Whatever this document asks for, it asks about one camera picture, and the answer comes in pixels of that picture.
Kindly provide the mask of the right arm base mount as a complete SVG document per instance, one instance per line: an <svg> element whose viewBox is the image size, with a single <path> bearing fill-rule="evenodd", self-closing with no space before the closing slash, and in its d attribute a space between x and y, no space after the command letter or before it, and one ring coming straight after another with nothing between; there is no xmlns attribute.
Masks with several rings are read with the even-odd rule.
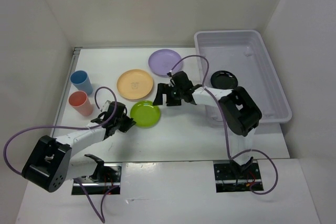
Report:
<svg viewBox="0 0 336 224"><path fill-rule="evenodd" d="M217 193L263 191L263 183L257 161L240 166L235 161L215 161L213 163Z"/></svg>

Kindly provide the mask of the green plate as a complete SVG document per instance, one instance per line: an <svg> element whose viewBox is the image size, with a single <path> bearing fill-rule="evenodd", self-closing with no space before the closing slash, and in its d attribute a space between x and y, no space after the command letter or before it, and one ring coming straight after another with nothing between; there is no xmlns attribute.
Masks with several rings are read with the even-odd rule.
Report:
<svg viewBox="0 0 336 224"><path fill-rule="evenodd" d="M144 100L137 102L130 111L130 116L138 127L152 127L157 124L161 117L158 106L154 106L152 101Z"/></svg>

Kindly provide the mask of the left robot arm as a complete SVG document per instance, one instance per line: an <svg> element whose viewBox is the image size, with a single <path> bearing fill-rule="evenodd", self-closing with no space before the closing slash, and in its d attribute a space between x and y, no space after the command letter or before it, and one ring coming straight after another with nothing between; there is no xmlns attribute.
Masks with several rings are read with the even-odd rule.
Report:
<svg viewBox="0 0 336 224"><path fill-rule="evenodd" d="M22 177L53 193L66 180L87 176L93 182L104 177L104 161L93 154L85 154L79 162L73 156L87 147L102 142L116 131L127 132L136 122L126 114L126 106L107 101L97 118L83 130L73 131L56 138L42 136L35 145L24 168Z"/></svg>

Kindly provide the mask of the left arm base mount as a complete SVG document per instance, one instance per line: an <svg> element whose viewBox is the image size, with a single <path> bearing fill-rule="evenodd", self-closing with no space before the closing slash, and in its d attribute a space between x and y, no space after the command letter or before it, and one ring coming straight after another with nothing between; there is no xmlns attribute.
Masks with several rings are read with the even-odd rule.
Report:
<svg viewBox="0 0 336 224"><path fill-rule="evenodd" d="M89 195L120 194L122 163L111 163L86 154L84 159L73 163L73 166L75 171L84 174L73 181L72 195L83 195L83 188Z"/></svg>

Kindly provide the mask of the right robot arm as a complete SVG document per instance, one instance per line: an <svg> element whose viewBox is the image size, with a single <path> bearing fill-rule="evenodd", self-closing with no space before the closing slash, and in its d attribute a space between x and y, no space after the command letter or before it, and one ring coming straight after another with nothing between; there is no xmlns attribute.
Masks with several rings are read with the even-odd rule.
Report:
<svg viewBox="0 0 336 224"><path fill-rule="evenodd" d="M243 178L253 162L248 155L255 129L262 117L261 111L243 87L214 89L202 84L194 85L184 71L172 74L169 83L159 83L153 105L180 106L182 101L193 105L206 105L219 109L223 120L230 172L235 178Z"/></svg>

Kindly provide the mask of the black plate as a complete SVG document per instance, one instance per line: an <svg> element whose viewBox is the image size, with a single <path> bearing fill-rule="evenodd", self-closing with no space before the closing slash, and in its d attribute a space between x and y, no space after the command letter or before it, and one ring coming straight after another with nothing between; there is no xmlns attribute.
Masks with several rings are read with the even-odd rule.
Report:
<svg viewBox="0 0 336 224"><path fill-rule="evenodd" d="M210 79L211 85L215 89L234 89L238 86L238 80L234 74L226 70L216 71Z"/></svg>

